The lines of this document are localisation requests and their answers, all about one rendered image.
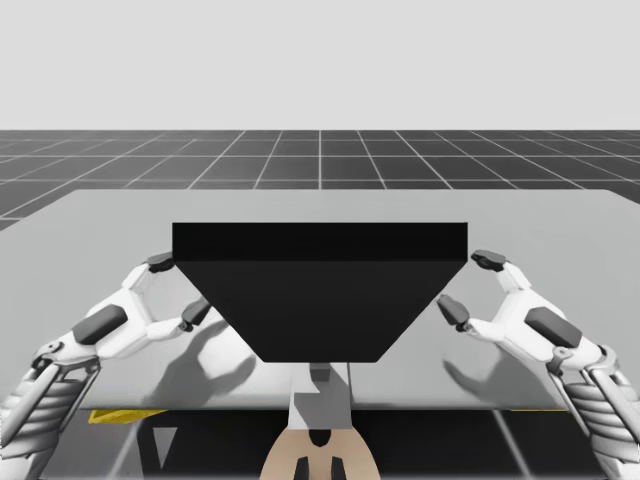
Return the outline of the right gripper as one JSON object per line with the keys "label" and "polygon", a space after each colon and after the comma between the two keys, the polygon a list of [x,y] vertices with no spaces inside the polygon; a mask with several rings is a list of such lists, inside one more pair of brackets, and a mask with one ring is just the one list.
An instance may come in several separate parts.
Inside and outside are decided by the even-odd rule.
{"label": "right gripper", "polygon": [[598,359],[598,346],[567,320],[558,307],[533,291],[522,270],[504,255],[476,250],[471,260],[492,272],[507,295],[493,322],[472,317],[462,303],[441,295],[436,304],[457,332],[541,363],[550,362],[556,348],[569,352],[569,364],[591,364]]}

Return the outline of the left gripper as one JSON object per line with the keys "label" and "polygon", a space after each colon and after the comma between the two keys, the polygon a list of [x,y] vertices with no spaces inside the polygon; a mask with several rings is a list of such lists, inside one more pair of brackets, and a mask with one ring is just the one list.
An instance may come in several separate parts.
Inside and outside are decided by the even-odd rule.
{"label": "left gripper", "polygon": [[158,275],[175,267],[172,252],[148,257],[122,281],[122,289],[92,307],[87,316],[61,336],[56,362],[124,358],[151,342],[176,338],[199,326],[211,310],[204,298],[190,303],[181,315],[155,321],[145,292]]}

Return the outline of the tan robot part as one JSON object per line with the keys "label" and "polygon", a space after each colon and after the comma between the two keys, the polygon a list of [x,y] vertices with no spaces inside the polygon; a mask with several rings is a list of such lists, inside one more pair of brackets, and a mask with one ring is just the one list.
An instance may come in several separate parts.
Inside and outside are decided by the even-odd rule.
{"label": "tan robot part", "polygon": [[355,428],[330,433],[327,443],[318,446],[310,430],[285,428],[272,445],[259,480],[293,480],[302,458],[308,461],[308,480],[332,480],[334,458],[342,461],[346,480],[381,480],[376,461]]}

